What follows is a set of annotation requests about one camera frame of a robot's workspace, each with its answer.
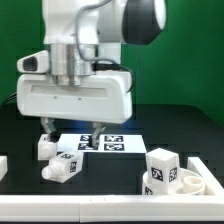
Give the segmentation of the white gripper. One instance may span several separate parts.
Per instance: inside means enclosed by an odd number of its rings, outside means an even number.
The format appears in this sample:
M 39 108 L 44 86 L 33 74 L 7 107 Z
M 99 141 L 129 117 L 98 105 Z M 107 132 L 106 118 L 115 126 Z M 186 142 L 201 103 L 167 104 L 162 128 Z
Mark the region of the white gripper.
M 95 148 L 104 123 L 121 124 L 131 117 L 131 81 L 129 72 L 98 71 L 80 86 L 59 86 L 51 76 L 24 74 L 17 83 L 17 106 L 23 115 L 42 117 L 49 142 L 56 132 L 52 118 L 94 122 L 89 146 Z

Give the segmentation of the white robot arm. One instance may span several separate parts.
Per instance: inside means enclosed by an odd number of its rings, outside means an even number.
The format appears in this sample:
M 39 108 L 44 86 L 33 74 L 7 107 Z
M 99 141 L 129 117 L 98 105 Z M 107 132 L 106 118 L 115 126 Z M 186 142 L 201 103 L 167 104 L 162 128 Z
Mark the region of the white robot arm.
M 41 119 L 50 141 L 54 119 L 90 121 L 95 146 L 106 123 L 132 115 L 132 72 L 121 45 L 148 45 L 166 22 L 165 0 L 42 0 L 44 45 L 17 62 L 17 106 Z

